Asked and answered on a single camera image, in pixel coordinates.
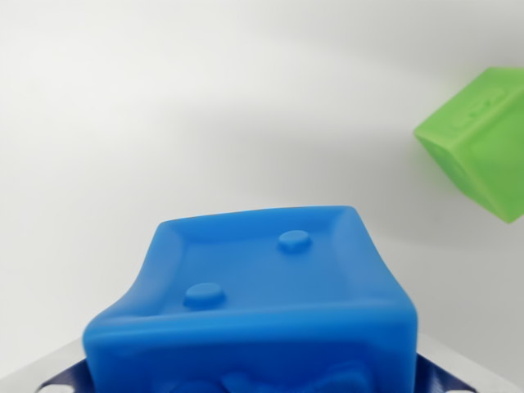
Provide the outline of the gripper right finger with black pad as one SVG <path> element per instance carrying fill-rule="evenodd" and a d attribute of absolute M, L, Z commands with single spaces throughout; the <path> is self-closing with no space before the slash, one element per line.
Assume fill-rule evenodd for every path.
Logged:
<path fill-rule="evenodd" d="M 487 368 L 457 354 L 418 354 L 415 392 L 523 392 Z"/>

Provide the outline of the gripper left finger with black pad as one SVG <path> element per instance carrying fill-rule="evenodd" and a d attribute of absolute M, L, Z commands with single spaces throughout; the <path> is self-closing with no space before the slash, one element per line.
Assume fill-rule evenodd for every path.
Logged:
<path fill-rule="evenodd" d="M 1 392 L 36 392 L 45 381 L 84 359 L 84 348 L 79 338 L 2 378 Z"/>

